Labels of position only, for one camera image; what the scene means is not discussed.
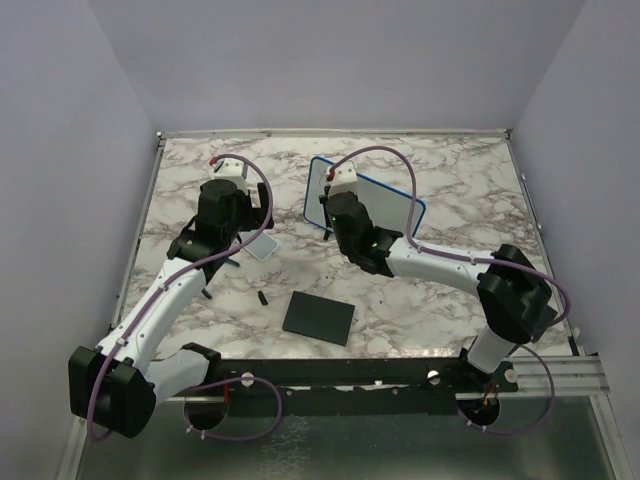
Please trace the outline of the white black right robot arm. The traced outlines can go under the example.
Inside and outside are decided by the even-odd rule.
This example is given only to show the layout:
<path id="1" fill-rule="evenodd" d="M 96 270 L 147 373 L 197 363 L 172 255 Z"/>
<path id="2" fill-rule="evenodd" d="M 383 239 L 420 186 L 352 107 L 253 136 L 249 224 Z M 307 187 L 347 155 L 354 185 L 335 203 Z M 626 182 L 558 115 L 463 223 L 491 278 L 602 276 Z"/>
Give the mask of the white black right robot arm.
<path id="1" fill-rule="evenodd" d="M 320 202 L 340 252 L 361 270 L 443 284 L 479 300 L 486 326 L 459 367 L 467 389 L 486 388 L 503 359 L 516 347 L 537 341 L 555 320 L 550 280 L 520 249 L 507 244 L 495 252 L 428 247 L 374 225 L 353 192 L 323 195 Z"/>

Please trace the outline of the blue-framed whiteboard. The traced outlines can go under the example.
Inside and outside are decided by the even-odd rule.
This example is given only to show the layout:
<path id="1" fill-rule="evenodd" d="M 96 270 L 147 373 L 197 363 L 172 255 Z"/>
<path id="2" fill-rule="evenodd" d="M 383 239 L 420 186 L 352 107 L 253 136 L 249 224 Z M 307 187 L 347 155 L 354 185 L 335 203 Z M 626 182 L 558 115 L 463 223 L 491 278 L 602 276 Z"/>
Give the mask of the blue-framed whiteboard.
<path id="1" fill-rule="evenodd" d="M 326 170 L 331 165 L 333 162 L 322 156 L 314 156 L 311 159 L 303 216 L 309 223 L 333 232 L 320 203 L 320 197 L 325 194 Z M 405 232 L 411 194 L 362 173 L 358 173 L 357 176 L 357 195 L 365 204 L 373 224 Z"/>

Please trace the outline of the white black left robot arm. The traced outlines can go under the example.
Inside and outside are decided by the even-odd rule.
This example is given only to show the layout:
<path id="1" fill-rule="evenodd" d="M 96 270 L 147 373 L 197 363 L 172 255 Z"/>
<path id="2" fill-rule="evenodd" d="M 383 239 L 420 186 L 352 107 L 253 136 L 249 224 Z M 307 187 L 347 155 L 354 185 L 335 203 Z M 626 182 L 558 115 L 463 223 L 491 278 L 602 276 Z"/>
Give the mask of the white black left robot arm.
<path id="1" fill-rule="evenodd" d="M 68 361 L 70 408 L 85 420 L 88 437 L 133 438 L 157 405 L 182 391 L 206 395 L 224 384 L 219 352 L 188 343 L 157 361 L 156 350 L 191 301 L 202 293 L 227 258 L 240 249 L 235 239 L 254 241 L 273 226 L 273 193 L 258 183 L 254 206 L 240 174 L 201 185 L 192 220 L 169 247 L 154 282 L 124 321 L 93 348 L 79 346 Z"/>

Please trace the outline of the black marker cap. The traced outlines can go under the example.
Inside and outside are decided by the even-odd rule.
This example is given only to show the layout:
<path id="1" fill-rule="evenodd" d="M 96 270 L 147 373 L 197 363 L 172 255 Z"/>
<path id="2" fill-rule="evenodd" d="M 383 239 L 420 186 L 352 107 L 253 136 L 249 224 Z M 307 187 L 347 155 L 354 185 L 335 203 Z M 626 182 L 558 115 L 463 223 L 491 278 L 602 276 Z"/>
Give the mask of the black marker cap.
<path id="1" fill-rule="evenodd" d="M 264 293 L 262 291 L 258 291 L 258 298 L 259 301 L 261 303 L 261 305 L 266 306 L 269 304 L 268 300 L 266 299 L 266 296 L 264 295 Z"/>

